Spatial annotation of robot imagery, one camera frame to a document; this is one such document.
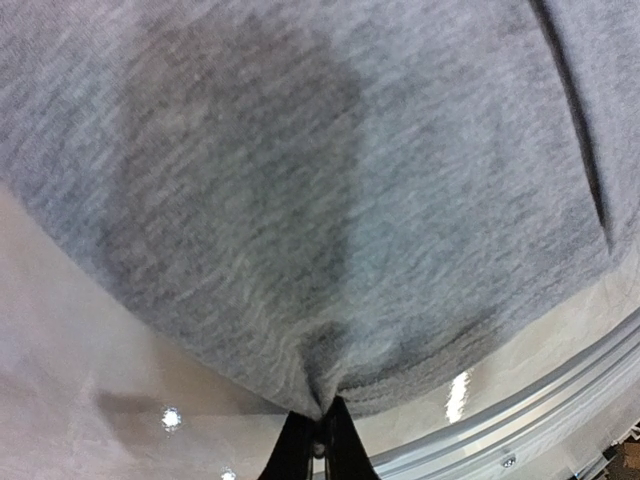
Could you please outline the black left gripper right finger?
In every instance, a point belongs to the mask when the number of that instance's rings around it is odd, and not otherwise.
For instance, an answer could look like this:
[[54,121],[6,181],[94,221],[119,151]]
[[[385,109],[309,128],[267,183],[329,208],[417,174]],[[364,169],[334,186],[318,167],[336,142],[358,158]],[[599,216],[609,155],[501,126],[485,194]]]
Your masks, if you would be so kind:
[[336,397],[322,421],[325,478],[378,480],[346,402]]

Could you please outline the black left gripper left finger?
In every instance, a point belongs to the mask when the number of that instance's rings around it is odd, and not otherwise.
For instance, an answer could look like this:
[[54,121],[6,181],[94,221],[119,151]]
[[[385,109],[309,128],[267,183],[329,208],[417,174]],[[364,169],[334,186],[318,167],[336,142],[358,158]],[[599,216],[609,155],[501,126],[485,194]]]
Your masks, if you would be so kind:
[[314,433],[313,420],[290,412],[259,480],[311,479]]

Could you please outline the grey t-shirt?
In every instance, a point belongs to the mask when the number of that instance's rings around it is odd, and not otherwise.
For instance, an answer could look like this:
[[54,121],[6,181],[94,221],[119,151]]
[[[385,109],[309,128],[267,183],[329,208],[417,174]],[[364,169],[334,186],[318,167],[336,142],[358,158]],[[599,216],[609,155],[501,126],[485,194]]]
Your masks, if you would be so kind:
[[201,363],[375,414],[627,255],[639,5],[5,1],[1,180]]

